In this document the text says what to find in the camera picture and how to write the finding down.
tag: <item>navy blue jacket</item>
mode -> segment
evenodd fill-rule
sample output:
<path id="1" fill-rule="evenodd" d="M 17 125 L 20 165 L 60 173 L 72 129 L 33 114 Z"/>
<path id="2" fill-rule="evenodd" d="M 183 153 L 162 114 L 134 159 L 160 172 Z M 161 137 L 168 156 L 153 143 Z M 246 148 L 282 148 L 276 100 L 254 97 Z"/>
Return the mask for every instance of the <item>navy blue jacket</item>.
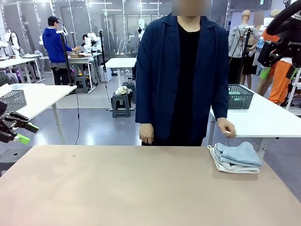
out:
<path id="1" fill-rule="evenodd" d="M 169 14 L 146 27 L 138 50 L 136 122 L 151 123 L 155 136 L 161 139 L 170 135 L 179 77 L 179 42 L 177 17 Z M 227 31 L 202 16 L 197 48 L 192 141 L 206 136 L 210 106 L 217 119 L 227 117 L 229 98 Z"/>
<path id="2" fill-rule="evenodd" d="M 43 43 L 48 52 L 50 62 L 65 63 L 61 35 L 56 33 L 55 28 L 45 28 L 43 32 Z M 67 45 L 66 50 L 69 52 L 72 51 L 72 49 Z"/>

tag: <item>orange clothing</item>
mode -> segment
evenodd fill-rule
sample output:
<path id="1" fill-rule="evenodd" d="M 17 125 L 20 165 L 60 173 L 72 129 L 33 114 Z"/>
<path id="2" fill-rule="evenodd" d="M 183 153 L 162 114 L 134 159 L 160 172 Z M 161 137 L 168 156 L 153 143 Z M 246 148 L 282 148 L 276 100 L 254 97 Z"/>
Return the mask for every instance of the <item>orange clothing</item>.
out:
<path id="1" fill-rule="evenodd" d="M 265 41 L 278 41 L 280 38 L 277 35 L 267 34 L 267 29 L 261 35 Z"/>
<path id="2" fill-rule="evenodd" d="M 278 61 L 274 65 L 276 65 L 276 68 L 269 100 L 278 104 L 285 101 L 288 92 L 288 85 L 290 84 L 290 80 L 286 77 L 286 75 L 292 65 L 284 61 Z"/>

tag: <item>green object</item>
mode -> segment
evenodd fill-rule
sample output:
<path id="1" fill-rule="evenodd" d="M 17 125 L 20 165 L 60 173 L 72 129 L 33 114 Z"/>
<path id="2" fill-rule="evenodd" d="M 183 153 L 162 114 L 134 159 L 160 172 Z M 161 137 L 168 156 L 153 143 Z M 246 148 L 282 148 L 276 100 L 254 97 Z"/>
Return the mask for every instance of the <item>green object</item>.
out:
<path id="1" fill-rule="evenodd" d="M 31 126 L 33 126 L 34 128 L 36 128 L 36 129 L 39 129 L 39 127 L 33 125 L 31 122 L 29 122 L 28 125 L 31 125 Z"/>
<path id="2" fill-rule="evenodd" d="M 231 91 L 230 91 L 229 94 L 230 94 L 230 95 L 240 95 L 240 92 L 235 92 L 235 91 L 232 91 L 232 92 L 231 92 Z"/>
<path id="3" fill-rule="evenodd" d="M 293 72 L 290 80 L 293 80 L 293 78 L 295 77 L 295 75 L 298 71 L 299 71 L 299 68 L 295 68 L 295 71 Z"/>
<path id="4" fill-rule="evenodd" d="M 245 98 L 234 98 L 233 100 L 234 101 L 239 101 L 239 102 L 244 102 Z"/>
<path id="5" fill-rule="evenodd" d="M 20 143 L 25 144 L 25 145 L 29 144 L 30 139 L 28 137 L 25 137 L 21 134 L 18 134 L 17 136 L 20 137 L 20 140 L 19 140 Z"/>
<path id="6" fill-rule="evenodd" d="M 267 76 L 269 75 L 269 72 L 270 72 L 270 71 L 271 71 L 271 68 L 270 68 L 270 67 L 263 69 L 263 70 L 261 71 L 259 77 L 260 77 L 261 79 L 266 79 Z"/>

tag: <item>folded towel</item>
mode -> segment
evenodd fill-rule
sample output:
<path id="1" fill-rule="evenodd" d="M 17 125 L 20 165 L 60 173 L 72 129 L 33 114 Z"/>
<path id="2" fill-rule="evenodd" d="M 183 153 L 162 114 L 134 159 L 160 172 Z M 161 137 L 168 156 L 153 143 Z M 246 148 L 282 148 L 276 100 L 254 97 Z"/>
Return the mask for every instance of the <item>folded towel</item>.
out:
<path id="1" fill-rule="evenodd" d="M 211 147 L 210 145 L 208 146 L 208 149 L 210 150 L 210 154 L 212 155 L 212 158 L 214 160 L 214 163 L 217 167 L 217 169 L 221 172 L 226 172 L 226 173 L 240 173 L 240 174 L 257 174 L 260 172 L 259 168 L 257 167 L 244 167 L 244 166 L 238 166 L 238 165 L 231 165 L 230 163 L 226 162 L 219 162 L 216 158 L 215 155 L 215 149 Z"/>
<path id="2" fill-rule="evenodd" d="M 236 164 L 238 162 L 255 166 L 262 166 L 262 162 L 258 157 L 257 152 L 249 142 L 243 142 L 238 147 L 227 147 L 218 143 L 217 149 L 221 153 L 221 157 L 224 158 L 223 160 L 221 160 L 221 162 L 226 161 L 228 163 L 233 163 L 234 161 L 235 163 L 233 164 Z"/>
<path id="3" fill-rule="evenodd" d="M 121 96 L 124 94 L 130 94 L 130 92 L 132 92 L 132 89 L 128 89 L 126 86 L 120 86 L 116 91 L 115 94 L 117 96 Z"/>
<path id="4" fill-rule="evenodd" d="M 217 158 L 218 162 L 230 163 L 230 164 L 235 164 L 235 165 L 244 166 L 244 167 L 258 167 L 253 164 L 240 163 L 240 162 L 233 161 L 231 159 L 222 157 L 222 153 L 218 150 L 217 144 L 214 146 L 214 155 Z"/>

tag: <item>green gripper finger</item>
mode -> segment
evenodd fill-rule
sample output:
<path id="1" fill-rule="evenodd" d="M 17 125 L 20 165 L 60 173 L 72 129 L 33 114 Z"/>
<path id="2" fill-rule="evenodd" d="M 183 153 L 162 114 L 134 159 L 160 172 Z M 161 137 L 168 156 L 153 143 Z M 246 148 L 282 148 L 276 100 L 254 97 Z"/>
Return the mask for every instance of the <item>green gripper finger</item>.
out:
<path id="1" fill-rule="evenodd" d="M 20 143 L 25 144 L 25 145 L 29 144 L 30 139 L 28 137 L 25 137 L 21 134 L 18 134 L 17 136 L 20 137 L 20 140 L 19 140 Z"/>

